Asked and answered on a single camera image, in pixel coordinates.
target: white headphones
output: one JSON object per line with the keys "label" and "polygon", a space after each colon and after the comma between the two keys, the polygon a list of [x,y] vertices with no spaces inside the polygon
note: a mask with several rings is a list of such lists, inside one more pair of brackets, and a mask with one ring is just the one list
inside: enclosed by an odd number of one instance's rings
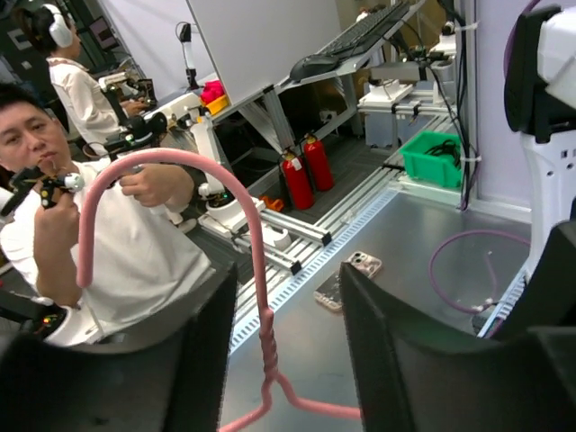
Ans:
{"label": "white headphones", "polygon": [[56,45],[61,48],[68,48],[74,41],[74,34],[66,25],[64,15],[54,4],[43,4],[42,7],[51,11],[54,16],[54,22],[49,28],[50,36]]}

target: pink object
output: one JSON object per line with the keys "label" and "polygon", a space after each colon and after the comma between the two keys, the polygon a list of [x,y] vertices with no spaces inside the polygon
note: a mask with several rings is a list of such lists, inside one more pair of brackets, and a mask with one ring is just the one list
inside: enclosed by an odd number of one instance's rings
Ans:
{"label": "pink object", "polygon": [[207,105],[225,94],[224,86],[220,81],[210,81],[204,86],[200,99],[202,99],[202,102]]}
{"label": "pink object", "polygon": [[252,263],[256,282],[256,300],[260,315],[260,345],[264,360],[264,381],[261,387],[262,405],[243,418],[233,421],[220,429],[220,432],[237,432],[261,419],[272,408],[270,387],[277,382],[282,387],[286,399],[296,408],[340,419],[361,419],[360,409],[331,405],[315,400],[299,398],[288,378],[278,370],[278,354],[274,334],[274,312],[268,306],[264,244],[260,215],[252,197],[242,183],[226,168],[207,157],[173,148],[151,148],[137,151],[112,162],[94,181],[84,202],[80,215],[79,262],[76,281],[86,288],[93,279],[94,228],[96,207],[106,187],[128,169],[143,164],[167,162],[199,168],[220,180],[236,197],[247,217],[252,238]]}

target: person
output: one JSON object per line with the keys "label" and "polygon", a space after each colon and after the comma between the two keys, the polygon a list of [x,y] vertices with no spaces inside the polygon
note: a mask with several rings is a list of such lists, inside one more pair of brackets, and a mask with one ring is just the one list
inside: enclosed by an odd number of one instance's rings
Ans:
{"label": "person", "polygon": [[76,172],[86,184],[50,209],[41,207],[37,185],[0,231],[0,245],[41,296],[70,307],[86,302],[110,334],[188,293],[212,270],[209,258],[166,215],[150,210],[164,204],[182,211],[194,196],[193,176],[180,166],[150,164],[104,192],[95,220],[94,280],[81,290],[79,212],[102,164],[104,159],[74,162],[59,122],[17,85],[0,84],[0,165],[12,172],[38,166],[49,176]]}
{"label": "person", "polygon": [[[76,27],[53,4],[34,12],[14,8],[12,17],[30,44],[47,57],[50,81],[78,133],[102,155],[106,138],[120,132],[119,120],[98,83],[77,62],[81,43]],[[125,101],[121,106],[129,116],[147,108],[140,101]]]}

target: fire extinguisher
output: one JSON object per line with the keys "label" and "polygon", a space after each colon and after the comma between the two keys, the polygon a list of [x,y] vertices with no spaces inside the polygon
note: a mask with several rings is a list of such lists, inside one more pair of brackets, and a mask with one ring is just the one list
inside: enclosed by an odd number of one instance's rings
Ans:
{"label": "fire extinguisher", "polygon": [[334,187],[334,177],[330,172],[330,163],[324,151],[324,145],[311,133],[306,134],[304,138],[306,138],[306,143],[302,154],[312,174],[314,185],[321,192],[328,191]]}
{"label": "fire extinguisher", "polygon": [[283,154],[281,171],[294,207],[306,210],[314,205],[314,194],[302,159],[294,152],[286,150]]}

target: table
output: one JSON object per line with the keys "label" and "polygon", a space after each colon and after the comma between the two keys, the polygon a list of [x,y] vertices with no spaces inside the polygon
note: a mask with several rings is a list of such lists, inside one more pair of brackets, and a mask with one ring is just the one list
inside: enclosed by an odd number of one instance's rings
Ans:
{"label": "table", "polygon": [[[529,236],[529,227],[518,222],[474,211],[460,213],[449,205],[403,193],[395,195],[277,312],[280,369],[292,380],[296,392],[306,398],[357,406],[343,318],[322,309],[312,293],[358,249],[383,261],[383,270],[374,279],[383,289],[443,322],[471,331],[471,317],[451,310],[432,291],[427,269],[428,260],[444,239],[477,229]],[[494,237],[463,238],[447,247],[437,260],[436,278],[452,299],[472,305],[489,295],[491,282],[484,265],[484,255],[489,252],[499,293],[503,293],[525,262],[528,250]],[[229,360],[222,425],[259,405],[262,376],[259,340],[253,335]],[[273,395],[272,412],[248,432],[362,431],[358,421],[325,418],[292,408],[278,386]]]}

